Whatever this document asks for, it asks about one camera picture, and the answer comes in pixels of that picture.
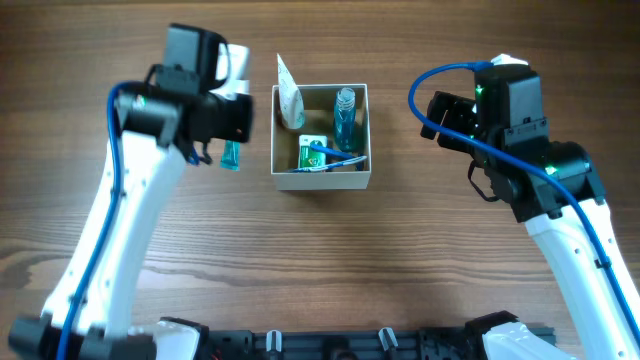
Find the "Colgate toothpaste tube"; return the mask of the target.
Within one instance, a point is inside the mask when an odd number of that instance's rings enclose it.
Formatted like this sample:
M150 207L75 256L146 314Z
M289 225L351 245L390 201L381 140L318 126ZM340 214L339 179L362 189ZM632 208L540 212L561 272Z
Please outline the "Colgate toothpaste tube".
M238 171L239 170L240 144L231 140L225 141L224 151L220 160L220 167Z

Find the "white lotion tube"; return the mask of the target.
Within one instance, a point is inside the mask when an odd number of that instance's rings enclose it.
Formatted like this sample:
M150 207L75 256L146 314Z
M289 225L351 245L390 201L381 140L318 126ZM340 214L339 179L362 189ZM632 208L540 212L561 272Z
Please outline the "white lotion tube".
M301 129L305 124L304 102L282 57L277 55L279 104L283 123L288 129Z

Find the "green white soap packet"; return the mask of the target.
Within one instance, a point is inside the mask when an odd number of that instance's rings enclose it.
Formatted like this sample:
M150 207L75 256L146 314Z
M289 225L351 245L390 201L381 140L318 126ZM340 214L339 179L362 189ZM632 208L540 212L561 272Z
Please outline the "green white soap packet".
M322 135L300 135L299 140L299 168L324 166L326 154L312 149L312 145L326 147L328 137Z

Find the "blue disposable razor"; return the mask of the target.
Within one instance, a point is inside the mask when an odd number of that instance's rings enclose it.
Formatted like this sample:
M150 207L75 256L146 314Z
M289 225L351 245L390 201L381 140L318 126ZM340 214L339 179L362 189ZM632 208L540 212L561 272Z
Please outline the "blue disposable razor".
M315 143L310 145L310 149L315 153L323 154L325 157L337 158L338 159L337 162L350 159L353 157L359 157L359 156L353 156L349 153L345 153L342 151L334 150L332 148L321 146Z

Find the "blue Listerine mouthwash bottle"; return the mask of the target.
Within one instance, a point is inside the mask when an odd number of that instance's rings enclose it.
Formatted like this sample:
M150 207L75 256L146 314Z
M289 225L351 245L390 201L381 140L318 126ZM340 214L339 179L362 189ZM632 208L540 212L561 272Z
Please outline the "blue Listerine mouthwash bottle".
M334 104L334 142L343 152L357 147L355 91L343 87L336 93Z

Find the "blue white toothbrush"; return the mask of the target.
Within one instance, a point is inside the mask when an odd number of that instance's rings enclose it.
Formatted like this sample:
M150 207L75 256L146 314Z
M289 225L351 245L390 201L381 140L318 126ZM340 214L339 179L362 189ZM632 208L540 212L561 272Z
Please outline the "blue white toothbrush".
M346 159L346 160L343 160L343 161L339 161L339 162L335 162L335 163L331 163L331 164L325 164L325 165L321 165L321 166L289 169L287 172L289 172L289 173L326 172L328 170L332 170L332 169L335 169L335 168L340 168L340 167L360 164L360 163L364 162L365 160L368 160L368 156L353 157L353 158Z

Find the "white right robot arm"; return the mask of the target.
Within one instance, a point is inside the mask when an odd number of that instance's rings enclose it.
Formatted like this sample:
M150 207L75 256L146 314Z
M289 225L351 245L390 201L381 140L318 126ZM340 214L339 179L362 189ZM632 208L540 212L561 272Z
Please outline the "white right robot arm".
M435 93L424 138L468 153L489 178L488 201L504 201L547 260L587 355L639 356L639 294L615 243L604 187L587 152L552 142L539 97L477 101Z

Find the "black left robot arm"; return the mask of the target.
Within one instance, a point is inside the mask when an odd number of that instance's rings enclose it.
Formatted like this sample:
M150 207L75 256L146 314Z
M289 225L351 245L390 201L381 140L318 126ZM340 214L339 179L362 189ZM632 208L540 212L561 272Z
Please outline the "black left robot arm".
M11 350L22 359L196 358L206 327L172 318L132 325L137 281L194 143L246 143L252 117L246 80L195 93L142 82L114 86L104 170L76 250L40 315L12 324Z

